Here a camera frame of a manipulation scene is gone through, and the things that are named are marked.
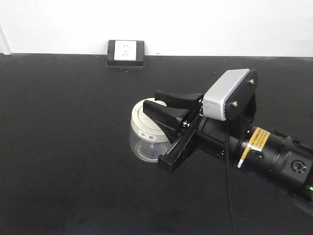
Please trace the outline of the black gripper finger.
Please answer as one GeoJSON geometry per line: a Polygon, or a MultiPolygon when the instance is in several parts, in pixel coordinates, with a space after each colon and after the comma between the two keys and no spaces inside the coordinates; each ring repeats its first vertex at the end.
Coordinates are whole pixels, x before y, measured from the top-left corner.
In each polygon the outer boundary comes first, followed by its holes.
{"type": "Polygon", "coordinates": [[[164,91],[155,91],[155,100],[166,103],[168,107],[176,109],[193,110],[203,98],[203,94],[177,94],[164,91]]]}
{"type": "Polygon", "coordinates": [[[157,124],[171,144],[178,138],[189,112],[187,109],[167,107],[148,100],[143,103],[143,113],[157,124]]]}

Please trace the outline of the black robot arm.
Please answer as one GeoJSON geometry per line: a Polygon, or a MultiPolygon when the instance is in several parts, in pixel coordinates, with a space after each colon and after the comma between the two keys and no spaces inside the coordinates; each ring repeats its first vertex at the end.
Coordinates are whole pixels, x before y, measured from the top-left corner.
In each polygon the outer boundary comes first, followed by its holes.
{"type": "Polygon", "coordinates": [[[235,92],[226,101],[225,121],[204,115],[203,94],[155,92],[143,112],[164,132],[170,147],[158,165],[173,172],[195,150],[225,162],[286,194],[308,214],[313,212],[313,150],[273,129],[253,126],[254,92],[235,92]]]}

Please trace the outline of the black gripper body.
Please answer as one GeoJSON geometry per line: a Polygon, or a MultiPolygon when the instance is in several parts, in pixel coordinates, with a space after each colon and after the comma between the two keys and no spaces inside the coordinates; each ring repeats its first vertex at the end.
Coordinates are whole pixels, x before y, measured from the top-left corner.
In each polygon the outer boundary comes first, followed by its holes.
{"type": "Polygon", "coordinates": [[[252,100],[231,120],[219,121],[198,116],[190,127],[183,128],[170,149],[159,156],[158,166],[172,173],[196,149],[233,165],[239,159],[247,131],[252,124],[252,100]]]}

